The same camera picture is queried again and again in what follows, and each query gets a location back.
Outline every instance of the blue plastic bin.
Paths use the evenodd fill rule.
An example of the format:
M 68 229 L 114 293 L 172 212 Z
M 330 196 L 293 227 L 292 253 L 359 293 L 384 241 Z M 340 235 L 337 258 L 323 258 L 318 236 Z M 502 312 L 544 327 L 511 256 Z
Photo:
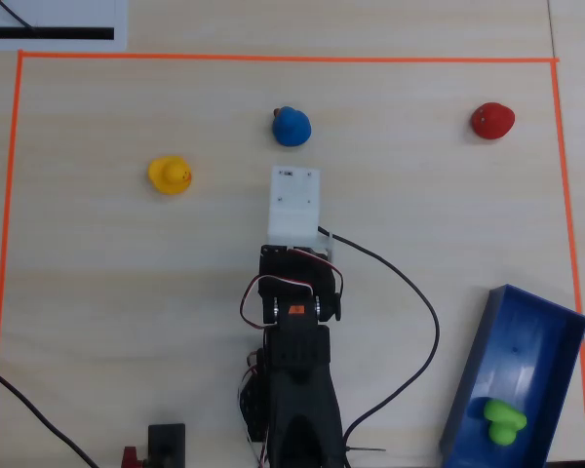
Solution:
M 440 440 L 443 468 L 543 467 L 584 333 L 583 315 L 510 285 L 492 290 Z M 489 439 L 489 399 L 527 417 L 511 446 Z

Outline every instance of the orange tape border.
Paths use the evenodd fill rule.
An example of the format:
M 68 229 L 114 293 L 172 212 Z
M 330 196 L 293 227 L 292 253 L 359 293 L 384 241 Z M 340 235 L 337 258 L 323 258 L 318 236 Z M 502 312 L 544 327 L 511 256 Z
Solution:
M 569 180 L 567 177 L 566 144 L 562 120 L 559 80 L 557 76 L 558 58 L 420 58 L 420 57 L 289 57 L 289 56 L 252 56 L 252 55 L 207 55 L 207 54 L 92 54 L 92 53 L 54 53 L 18 51 L 13 111 L 11 116 L 11 136 L 9 141 L 9 159 L 5 188 L 4 213 L 2 219 L 2 244 L 0 250 L 0 337 L 4 291 L 7 273 L 7 254 L 9 248 L 9 224 L 11 218 L 11 199 L 13 193 L 13 170 L 15 163 L 18 121 L 20 116 L 21 75 L 25 58 L 37 59 L 161 59 L 161 60 L 216 60 L 216 61 L 262 61 L 262 62 L 305 62 L 305 63 L 549 63 L 555 103 L 557 138 L 559 145 L 562 183 L 564 187 L 565 220 L 569 243 L 574 301 L 576 312 L 583 313 L 581 289 L 578 274 L 578 260 L 572 218 Z M 585 341 L 580 350 L 581 383 L 583 387 L 583 404 L 585 410 Z

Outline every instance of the black cable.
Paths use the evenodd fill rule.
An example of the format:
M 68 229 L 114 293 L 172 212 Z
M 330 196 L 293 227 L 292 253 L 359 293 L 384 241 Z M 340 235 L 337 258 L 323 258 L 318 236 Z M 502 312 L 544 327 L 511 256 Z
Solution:
M 63 442 L 65 442 L 70 449 L 74 450 L 76 453 L 78 453 L 78 456 L 80 456 L 83 460 L 85 460 L 85 463 L 87 463 L 91 468 L 99 468 L 96 463 L 86 454 L 82 451 L 81 448 L 79 448 L 71 439 L 69 439 L 67 436 L 65 436 L 62 432 L 60 432 L 59 429 L 57 429 L 54 424 L 52 424 L 52 422 L 50 422 L 48 419 L 46 419 L 46 416 L 44 416 L 41 411 L 39 411 L 39 409 L 37 409 L 32 403 L 30 403 L 30 401 L 24 397 L 21 393 L 20 390 L 18 390 L 16 387 L 14 387 L 13 385 L 11 385 L 7 380 L 4 379 L 4 377 L 2 377 L 2 375 L 0 375 L 0 383 L 2 385 L 5 386 L 5 388 L 7 390 L 9 390 L 11 393 L 13 393 L 16 397 L 19 398 L 19 400 L 24 403 L 26 405 L 26 407 L 32 411 L 32 413 L 37 416 L 37 419 L 39 419 L 44 426 L 46 426 L 48 429 L 50 429 L 50 432 L 52 432 L 55 436 L 57 436 L 59 439 L 61 439 Z
M 32 27 L 30 24 L 28 24 L 26 21 L 24 21 L 22 18 L 20 18 L 18 16 L 18 14 L 16 12 L 14 12 L 13 10 L 11 10 L 5 3 L 3 0 L 0 0 L 0 6 L 9 14 L 11 15 L 15 20 L 17 20 L 17 22 L 19 24 L 21 24 L 22 26 L 30 29 L 31 31 L 34 31 L 35 28 Z
M 353 249 L 355 249 L 357 251 L 360 251 L 362 254 L 366 254 L 368 256 L 371 256 L 375 260 L 380 261 L 385 266 L 390 268 L 397 275 L 399 275 L 401 277 L 401 279 L 403 281 L 405 281 L 408 284 L 408 286 L 416 292 L 416 294 L 418 294 L 418 297 L 420 297 L 422 299 L 422 301 L 425 303 L 425 305 L 429 308 L 429 311 L 431 312 L 431 316 L 433 317 L 434 325 L 436 327 L 436 337 L 435 337 L 434 342 L 433 342 L 433 347 L 431 348 L 431 353 L 429 353 L 429 357 L 427 358 L 425 363 L 412 377 L 410 377 L 408 379 L 408 381 L 406 381 L 406 383 L 401 385 L 395 392 L 390 394 L 381 403 L 379 403 L 378 405 L 375 405 L 374 407 L 369 409 L 367 412 L 362 414 L 360 417 L 358 417 L 355 421 L 353 421 L 351 423 L 349 428 L 344 432 L 344 436 L 343 436 L 344 445 L 345 445 L 345 447 L 347 447 L 347 441 L 349 440 L 349 436 L 355 430 L 356 427 L 358 427 L 367 418 L 371 417 L 373 414 L 375 414 L 376 412 L 381 410 L 383 407 L 388 405 L 392 400 L 397 398 L 406 388 L 408 388 L 415 380 L 417 380 L 422 375 L 423 372 L 425 372 L 427 370 L 427 368 L 431 364 L 431 361 L 433 361 L 433 358 L 436 355 L 436 351 L 438 350 L 438 343 L 440 342 L 440 322 L 438 321 L 438 316 L 436 315 L 436 311 L 433 309 L 431 302 L 429 302 L 429 300 L 425 297 L 425 294 L 422 293 L 422 291 L 410 280 L 410 278 L 408 278 L 405 274 L 403 274 L 401 272 L 401 270 L 399 270 L 396 266 L 394 266 L 388 260 L 386 260 L 385 258 L 382 258 L 381 256 L 377 255 L 374 252 L 369 251 L 368 249 L 365 249 L 364 247 L 358 246 L 355 242 L 351 242 L 343 237 L 336 236 L 335 234 L 330 234 L 330 232 L 327 229 L 324 229 L 321 226 L 319 226 L 319 232 L 321 234 L 326 235 L 326 236 L 333 237 L 336 241 L 341 242 L 342 244 L 346 244 L 347 246 L 352 247 Z M 349 460 L 347 459 L 346 453 L 344 455 L 344 464 L 345 464 L 346 468 L 351 468 L 351 465 L 349 464 Z
M 388 451 L 385 448 L 347 447 L 346 451 Z

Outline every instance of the green rubber duck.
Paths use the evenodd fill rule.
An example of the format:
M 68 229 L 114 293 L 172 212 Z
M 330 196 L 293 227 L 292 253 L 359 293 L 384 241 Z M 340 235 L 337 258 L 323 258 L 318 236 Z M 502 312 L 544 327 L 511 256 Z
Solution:
M 527 427 L 527 417 L 502 400 L 489 400 L 484 408 L 484 416 L 491 423 L 489 438 L 503 447 L 511 446 L 518 432 Z

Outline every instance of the wooden table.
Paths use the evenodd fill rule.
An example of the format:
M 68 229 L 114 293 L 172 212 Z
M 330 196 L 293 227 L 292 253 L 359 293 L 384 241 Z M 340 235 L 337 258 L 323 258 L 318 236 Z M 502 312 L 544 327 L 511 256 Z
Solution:
M 131 52 L 552 55 L 544 2 L 160 3 L 133 2 Z M 15 66 L 0 54 L 0 244 Z M 354 433 L 388 453 L 355 466 L 437 462 L 489 289 L 512 283 L 575 307 L 548 63 L 27 58 L 20 96 L 0 371 L 102 466 L 143 446 L 147 424 L 175 421 L 187 426 L 188 466 L 253 466 L 235 392 L 260 337 L 237 307 L 265 239 L 274 164 L 322 169 L 325 227 L 402 267 L 443 327 L 430 370 Z M 519 119 L 495 144 L 466 125 L 488 100 Z M 312 119 L 296 150 L 268 132 L 282 104 Z M 571 139 L 574 181 L 585 166 L 572 166 Z M 144 178 L 168 153 L 194 169 L 174 199 Z M 420 366 L 433 327 L 381 265 L 344 246 L 336 262 L 347 288 L 332 374 L 346 425 Z M 572 458 L 585 458 L 578 367 L 551 450 Z M 0 467 L 24 461 L 80 466 L 0 388 Z

